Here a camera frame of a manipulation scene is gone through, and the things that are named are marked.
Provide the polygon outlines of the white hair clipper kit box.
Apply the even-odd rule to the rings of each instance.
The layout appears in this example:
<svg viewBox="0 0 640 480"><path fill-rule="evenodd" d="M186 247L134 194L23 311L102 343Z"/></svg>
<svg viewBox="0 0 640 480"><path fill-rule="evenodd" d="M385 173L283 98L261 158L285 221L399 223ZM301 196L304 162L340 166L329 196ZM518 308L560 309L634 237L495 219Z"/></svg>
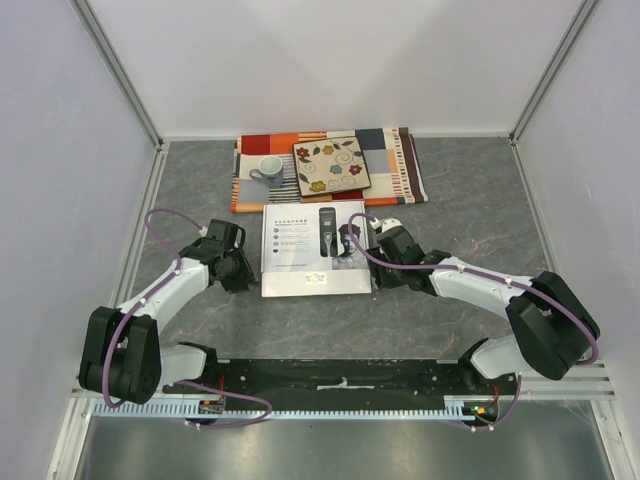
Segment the white hair clipper kit box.
<svg viewBox="0 0 640 480"><path fill-rule="evenodd" d="M320 255L319 210L334 207L338 255ZM355 247L368 247L367 227L353 214L365 213L358 201L269 204L263 209L261 296L264 298L369 294L368 261Z"/></svg>

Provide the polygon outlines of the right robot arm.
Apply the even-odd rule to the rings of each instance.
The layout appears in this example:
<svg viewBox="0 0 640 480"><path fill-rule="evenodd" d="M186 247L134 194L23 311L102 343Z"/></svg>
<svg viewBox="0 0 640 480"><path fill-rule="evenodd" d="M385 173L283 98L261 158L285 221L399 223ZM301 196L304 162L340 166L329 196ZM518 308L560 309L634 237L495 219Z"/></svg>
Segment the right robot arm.
<svg viewBox="0 0 640 480"><path fill-rule="evenodd" d="M396 219L371 223L377 247L367 252L381 289L406 286L434 297L463 301L506 319L510 334L479 341L458 368L458 381L477 394L495 378L533 370L560 380L576 364L598 357L600 329L557 274L508 276L473 266L441 250L424 252Z"/></svg>

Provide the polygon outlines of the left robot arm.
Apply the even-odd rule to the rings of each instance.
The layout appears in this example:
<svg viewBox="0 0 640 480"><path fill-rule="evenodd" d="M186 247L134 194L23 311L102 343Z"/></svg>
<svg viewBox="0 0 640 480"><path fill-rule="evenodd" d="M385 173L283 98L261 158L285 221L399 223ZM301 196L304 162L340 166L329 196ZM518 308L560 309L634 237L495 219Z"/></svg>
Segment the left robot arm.
<svg viewBox="0 0 640 480"><path fill-rule="evenodd" d="M158 388L183 380L198 393L215 389L220 371L214 349L193 342L163 348L160 334L208 288L218 284L235 294L256 283L245 241L244 228L213 219L141 293L117 307L96 308L88 321L80 386L100 393L113 409L144 404Z"/></svg>

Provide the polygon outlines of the patchwork orange cloth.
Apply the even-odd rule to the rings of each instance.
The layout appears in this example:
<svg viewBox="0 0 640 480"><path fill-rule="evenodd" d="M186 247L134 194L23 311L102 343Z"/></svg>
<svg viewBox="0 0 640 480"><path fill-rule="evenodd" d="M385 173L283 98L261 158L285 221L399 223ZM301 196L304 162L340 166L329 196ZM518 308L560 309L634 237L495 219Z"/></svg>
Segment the patchwork orange cloth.
<svg viewBox="0 0 640 480"><path fill-rule="evenodd" d="M267 204L362 200L369 207L428 200L406 127L243 135L234 146L233 213Z"/></svg>

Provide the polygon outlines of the striped grey mug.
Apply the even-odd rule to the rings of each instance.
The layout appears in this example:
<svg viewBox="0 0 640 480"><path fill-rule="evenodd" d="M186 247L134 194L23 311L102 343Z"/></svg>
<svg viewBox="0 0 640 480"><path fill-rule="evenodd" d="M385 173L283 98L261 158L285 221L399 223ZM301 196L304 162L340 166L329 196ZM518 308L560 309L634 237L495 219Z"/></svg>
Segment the striped grey mug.
<svg viewBox="0 0 640 480"><path fill-rule="evenodd" d="M269 189L278 189L283 184L284 162L279 156L265 156L259 161L258 167L249 172L249 176Z"/></svg>

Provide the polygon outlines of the floral square plate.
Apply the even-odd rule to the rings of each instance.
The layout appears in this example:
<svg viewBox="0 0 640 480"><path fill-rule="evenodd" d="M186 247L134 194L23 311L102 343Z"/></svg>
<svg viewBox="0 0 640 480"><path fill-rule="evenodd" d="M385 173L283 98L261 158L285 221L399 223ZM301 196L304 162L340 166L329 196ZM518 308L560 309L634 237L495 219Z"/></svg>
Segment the floral square plate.
<svg viewBox="0 0 640 480"><path fill-rule="evenodd" d="M303 198L362 191L372 186L356 136L297 143L293 157Z"/></svg>

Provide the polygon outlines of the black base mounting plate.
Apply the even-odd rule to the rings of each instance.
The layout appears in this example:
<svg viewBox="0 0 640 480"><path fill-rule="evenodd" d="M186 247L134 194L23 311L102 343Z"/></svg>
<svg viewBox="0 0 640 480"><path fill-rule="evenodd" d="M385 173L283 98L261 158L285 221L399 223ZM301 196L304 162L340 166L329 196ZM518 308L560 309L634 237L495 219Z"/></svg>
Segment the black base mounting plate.
<svg viewBox="0 0 640 480"><path fill-rule="evenodd" d="M217 360L193 380L243 397L234 406L437 407L447 396L506 398L516 375L487 380L468 362L432 359Z"/></svg>

